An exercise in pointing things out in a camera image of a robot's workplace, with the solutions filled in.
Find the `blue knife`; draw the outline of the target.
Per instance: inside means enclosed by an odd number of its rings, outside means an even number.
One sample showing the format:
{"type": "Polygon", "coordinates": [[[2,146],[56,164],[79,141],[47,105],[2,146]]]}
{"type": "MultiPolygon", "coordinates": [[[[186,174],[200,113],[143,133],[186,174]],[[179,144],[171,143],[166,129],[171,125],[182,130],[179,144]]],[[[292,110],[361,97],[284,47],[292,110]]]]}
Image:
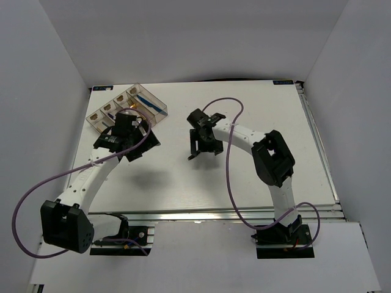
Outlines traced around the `blue knife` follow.
{"type": "Polygon", "coordinates": [[[155,111],[157,111],[158,113],[163,114],[163,115],[165,115],[165,116],[168,115],[168,113],[167,113],[166,111],[162,110],[162,109],[159,108],[157,105],[155,105],[155,104],[149,102],[147,99],[143,98],[142,96],[140,96],[140,95],[136,95],[136,96],[137,96],[137,98],[138,98],[142,103],[144,103],[147,107],[150,107],[150,108],[154,109],[155,111]]]}

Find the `gold fork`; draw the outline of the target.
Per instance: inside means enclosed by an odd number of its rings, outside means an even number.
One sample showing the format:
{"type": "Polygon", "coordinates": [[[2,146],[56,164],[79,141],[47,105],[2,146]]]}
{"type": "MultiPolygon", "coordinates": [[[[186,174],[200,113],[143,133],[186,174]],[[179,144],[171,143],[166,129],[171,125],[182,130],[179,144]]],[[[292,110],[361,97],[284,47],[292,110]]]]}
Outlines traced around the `gold fork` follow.
{"type": "Polygon", "coordinates": [[[128,98],[127,100],[128,105],[131,109],[138,109],[139,108],[139,102],[136,99],[128,98]]]}

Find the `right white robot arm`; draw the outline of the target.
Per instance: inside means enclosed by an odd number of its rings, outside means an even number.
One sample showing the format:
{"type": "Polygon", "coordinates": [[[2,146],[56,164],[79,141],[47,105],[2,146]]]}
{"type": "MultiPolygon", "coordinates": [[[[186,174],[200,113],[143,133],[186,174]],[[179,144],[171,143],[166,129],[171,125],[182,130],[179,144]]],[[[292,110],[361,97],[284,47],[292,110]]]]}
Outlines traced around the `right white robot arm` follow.
{"type": "Polygon", "coordinates": [[[276,237],[288,244],[298,236],[302,224],[293,196],[292,176],[295,159],[281,133],[257,132],[237,125],[225,115],[215,113],[208,116],[200,109],[189,114],[191,155],[194,159],[200,153],[221,154],[223,143],[228,143],[225,159],[225,177],[228,195],[235,212],[239,212],[233,199],[230,184],[230,149],[235,146],[252,156],[255,171],[260,180],[268,186],[274,206],[274,222],[258,230],[276,229],[276,237]]]}

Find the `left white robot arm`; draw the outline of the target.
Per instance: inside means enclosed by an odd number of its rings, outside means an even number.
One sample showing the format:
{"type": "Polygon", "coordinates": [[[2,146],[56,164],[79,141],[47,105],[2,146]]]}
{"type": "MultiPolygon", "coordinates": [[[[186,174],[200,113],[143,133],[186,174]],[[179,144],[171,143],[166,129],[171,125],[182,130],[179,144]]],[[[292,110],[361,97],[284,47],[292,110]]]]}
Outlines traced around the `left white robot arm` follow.
{"type": "Polygon", "coordinates": [[[54,201],[40,208],[45,243],[84,253],[96,241],[128,241],[129,225],[120,214],[89,215],[93,199],[104,181],[123,158],[132,162],[160,144],[150,119],[140,110],[126,108],[115,115],[93,144],[88,163],[54,201]]]}

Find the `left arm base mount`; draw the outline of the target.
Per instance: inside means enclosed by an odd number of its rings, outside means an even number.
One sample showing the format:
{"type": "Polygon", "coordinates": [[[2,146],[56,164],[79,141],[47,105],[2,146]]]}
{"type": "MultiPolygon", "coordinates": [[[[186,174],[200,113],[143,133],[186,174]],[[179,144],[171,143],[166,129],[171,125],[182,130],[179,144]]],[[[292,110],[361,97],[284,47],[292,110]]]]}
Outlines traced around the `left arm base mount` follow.
{"type": "Polygon", "coordinates": [[[92,256],[148,256],[152,250],[155,227],[130,223],[121,214],[89,215],[94,228],[90,246],[92,256]]]}

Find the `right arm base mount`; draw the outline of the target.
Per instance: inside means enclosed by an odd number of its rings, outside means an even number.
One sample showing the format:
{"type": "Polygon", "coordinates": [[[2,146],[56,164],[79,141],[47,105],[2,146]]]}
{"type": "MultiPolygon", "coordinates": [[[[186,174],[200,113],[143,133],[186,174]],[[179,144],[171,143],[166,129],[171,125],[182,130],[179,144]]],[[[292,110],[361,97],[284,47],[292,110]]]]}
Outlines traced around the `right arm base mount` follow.
{"type": "Polygon", "coordinates": [[[256,231],[255,242],[258,259],[310,259],[315,257],[309,226],[301,225],[292,236],[286,237],[275,227],[256,231]]]}

